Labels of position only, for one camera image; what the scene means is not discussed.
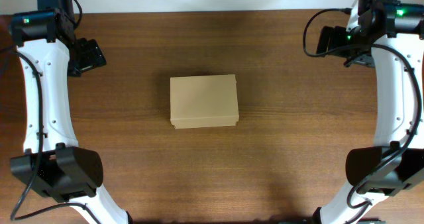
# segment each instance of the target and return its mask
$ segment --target wood grain surface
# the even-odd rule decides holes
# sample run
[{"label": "wood grain surface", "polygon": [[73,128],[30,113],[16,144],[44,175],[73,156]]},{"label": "wood grain surface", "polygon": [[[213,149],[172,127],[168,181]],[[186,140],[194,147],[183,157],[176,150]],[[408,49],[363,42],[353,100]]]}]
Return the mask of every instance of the wood grain surface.
[{"label": "wood grain surface", "polygon": [[[100,154],[104,184],[135,220],[252,221],[308,217],[345,182],[345,159],[372,146],[376,75],[340,58],[308,58],[301,36],[315,11],[85,15],[78,37],[95,38],[105,67],[68,78],[79,145]],[[11,44],[0,17],[0,47]],[[324,25],[310,29],[310,50]],[[5,56],[0,57],[1,65]],[[170,77],[235,74],[236,127],[174,130]],[[25,91],[18,60],[0,79],[0,222],[24,184],[9,159],[23,153]],[[31,192],[19,214],[54,204]],[[367,217],[422,223],[424,185]],[[22,223],[84,223],[60,209]]]}]

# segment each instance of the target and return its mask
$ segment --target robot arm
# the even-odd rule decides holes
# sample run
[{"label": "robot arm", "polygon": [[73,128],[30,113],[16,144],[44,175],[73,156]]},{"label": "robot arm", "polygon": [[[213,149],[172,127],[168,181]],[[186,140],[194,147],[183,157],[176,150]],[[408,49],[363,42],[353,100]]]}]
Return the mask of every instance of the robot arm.
[{"label": "robot arm", "polygon": [[[401,4],[397,0],[374,0],[374,4],[369,1],[373,0],[359,0],[354,6],[347,29],[324,28],[317,52],[361,43],[394,48],[411,65],[419,86],[419,94],[422,94],[424,21],[417,15],[424,11],[423,6]],[[370,20],[370,14],[376,17]],[[328,205],[315,212],[314,220],[320,224],[356,223],[377,203],[421,182],[424,168],[422,164],[414,161],[424,155],[424,126],[420,125],[401,157],[389,163],[385,170],[370,174],[375,166],[387,158],[385,152],[395,152],[405,144],[417,112],[423,112],[422,108],[417,110],[417,96],[407,66],[395,54],[380,48],[368,47],[367,51],[343,51],[335,55],[348,59],[346,67],[353,63],[375,67],[378,81],[378,120],[374,148],[351,151],[346,161],[348,181]],[[360,192],[354,192],[352,197],[348,198],[353,185],[369,174],[372,175],[370,181],[363,185]],[[348,206],[347,201],[352,205],[364,202],[369,205],[353,209]]]},{"label": "robot arm", "polygon": [[[40,8],[40,4],[54,9]],[[17,51],[34,64],[42,88],[44,145],[40,170],[31,188],[42,197],[53,197],[58,203],[82,204],[84,208],[72,207],[88,223],[132,223],[130,215],[118,207],[103,185],[99,155],[78,148],[70,118],[67,76],[104,65],[104,57],[94,40],[76,40],[74,30],[67,29],[73,24],[71,0],[38,0],[38,5],[38,11],[16,14],[11,23]],[[33,71],[25,60],[21,59],[21,64],[25,77],[27,134],[25,155],[11,159],[11,171],[27,183],[32,174],[31,163],[38,153],[39,104]]]}]

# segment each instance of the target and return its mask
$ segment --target black cable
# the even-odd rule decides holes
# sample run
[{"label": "black cable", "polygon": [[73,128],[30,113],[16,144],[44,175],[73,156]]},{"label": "black cable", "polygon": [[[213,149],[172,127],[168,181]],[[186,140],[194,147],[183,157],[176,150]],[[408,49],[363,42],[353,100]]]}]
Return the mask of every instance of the black cable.
[{"label": "black cable", "polygon": [[[346,200],[347,205],[351,209],[357,209],[357,208],[363,207],[362,210],[361,210],[361,212],[364,213],[366,211],[366,208],[368,208],[369,205],[372,205],[372,202],[370,200],[366,200],[366,201],[364,201],[362,203],[359,203],[357,205],[352,205],[352,203],[351,203],[352,200],[351,199],[352,199],[353,194],[356,191],[358,191],[358,189],[361,186],[363,186],[369,180],[369,178],[372,175],[374,175],[376,172],[378,172],[379,170],[381,170],[383,167],[387,166],[389,163],[391,163],[396,158],[400,157],[408,149],[408,146],[411,144],[414,136],[417,133],[418,126],[419,126],[419,123],[421,121],[421,111],[423,109],[423,100],[422,100],[422,97],[421,97],[421,92],[420,92],[420,89],[419,89],[419,84],[418,84],[418,81],[417,81],[417,77],[415,76],[415,73],[414,73],[414,70],[413,70],[411,64],[408,62],[408,60],[405,58],[404,55],[402,55],[400,52],[398,52],[394,48],[391,48],[391,47],[385,46],[385,45],[380,45],[380,44],[372,44],[372,45],[351,44],[351,45],[347,45],[347,46],[338,47],[338,48],[335,48],[335,49],[332,49],[332,50],[329,50],[327,52],[323,52],[323,53],[320,53],[320,54],[311,54],[311,53],[309,53],[306,50],[307,29],[309,28],[309,25],[312,23],[312,21],[317,16],[319,16],[322,13],[329,12],[329,11],[342,11],[342,12],[345,12],[345,13],[347,12],[347,11],[345,11],[345,9],[325,9],[325,10],[319,11],[317,14],[315,14],[308,21],[308,23],[307,23],[307,25],[305,27],[304,33],[303,33],[303,51],[305,52],[305,54],[308,55],[308,56],[310,56],[310,57],[316,58],[316,57],[322,57],[322,56],[325,56],[325,55],[330,55],[330,54],[333,54],[333,53],[336,53],[336,52],[341,52],[341,51],[346,51],[346,50],[352,50],[352,49],[360,49],[360,48],[361,49],[367,49],[367,50],[369,50],[371,48],[379,48],[379,49],[383,49],[383,50],[386,50],[388,52],[391,52],[391,53],[395,54],[398,58],[400,58],[401,61],[403,62],[403,64],[406,66],[407,71],[408,71],[408,75],[409,75],[409,77],[411,79],[411,82],[412,82],[412,85],[413,85],[413,90],[414,90],[415,97],[416,97],[416,102],[417,102],[417,110],[416,110],[415,120],[413,122],[412,129],[409,132],[409,136],[408,136],[405,144],[398,151],[394,152],[388,159],[386,159],[384,162],[382,162],[379,165],[377,165],[377,167],[375,167],[373,169],[373,171],[369,175],[367,175],[367,177],[365,177],[363,180],[361,180],[357,185],[355,185],[355,187],[353,187],[349,191],[349,194],[348,194],[347,200]],[[353,223],[353,222],[357,221],[360,218],[360,216],[361,215],[359,215],[356,219],[354,218],[354,219],[350,220],[352,222],[348,221],[347,223]]]},{"label": "black cable", "polygon": [[41,88],[40,73],[38,73],[34,64],[24,54],[21,54],[20,52],[15,52],[15,51],[11,51],[11,53],[17,55],[19,58],[22,58],[22,60],[24,60],[30,66],[30,68],[32,70],[32,74],[35,77],[36,84],[37,84],[37,90],[38,90],[38,153],[37,153],[37,157],[36,157],[36,161],[35,161],[35,168],[34,168],[34,171],[32,172],[30,180],[26,184],[26,188],[24,189],[21,197],[19,198],[19,201],[17,202],[15,208],[13,208],[13,210],[12,210],[11,221],[19,221],[19,220],[27,219],[27,218],[30,218],[30,217],[34,217],[35,215],[39,215],[41,213],[44,213],[44,212],[47,212],[47,211],[50,211],[50,210],[53,210],[53,209],[61,208],[61,207],[76,206],[76,207],[80,207],[83,210],[87,211],[88,214],[90,215],[90,217],[97,224],[100,224],[100,221],[96,218],[96,216],[94,216],[94,214],[91,212],[91,210],[88,207],[86,207],[86,205],[83,205],[83,204],[80,204],[80,203],[60,203],[60,204],[57,204],[57,205],[53,205],[53,206],[46,207],[44,209],[35,211],[33,213],[29,213],[29,214],[26,214],[26,215],[23,215],[23,216],[20,216],[20,217],[16,217],[16,214],[17,214],[19,208],[21,207],[23,201],[25,200],[26,196],[28,195],[29,190],[31,189],[31,186],[34,184],[35,178],[37,177],[38,171],[40,170],[41,158],[42,158],[42,149],[43,149],[43,144],[44,144],[44,133],[43,133],[43,113],[42,113],[42,88]]},{"label": "black cable", "polygon": [[75,3],[77,4],[78,10],[79,10],[78,21],[74,24],[74,30],[76,30],[81,23],[83,13],[82,13],[82,7],[80,3],[78,3],[78,0],[73,0],[73,1],[75,1]]},{"label": "black cable", "polygon": [[61,207],[80,207],[84,211],[88,212],[88,214],[90,215],[90,217],[93,218],[93,220],[97,224],[100,224],[100,221],[94,216],[94,214],[91,212],[91,210],[88,209],[88,207],[86,205],[83,205],[83,204],[80,204],[80,203],[60,203],[60,204],[57,204],[57,205],[53,205],[51,207],[43,208],[43,209],[38,210],[38,211],[35,211],[33,213],[29,213],[29,214],[23,215],[21,217],[16,217],[15,220],[20,221],[20,220],[28,219],[30,217],[34,217],[36,215],[40,215],[40,214],[45,213],[47,211],[52,211],[54,209],[58,209],[58,208],[61,208]]},{"label": "black cable", "polygon": [[358,221],[366,212],[366,210],[368,209],[368,207],[371,206],[371,203],[367,203],[361,210],[360,212],[358,212],[358,214],[356,214],[352,219],[350,219],[349,221],[345,221],[344,224],[352,224],[355,221]]}]

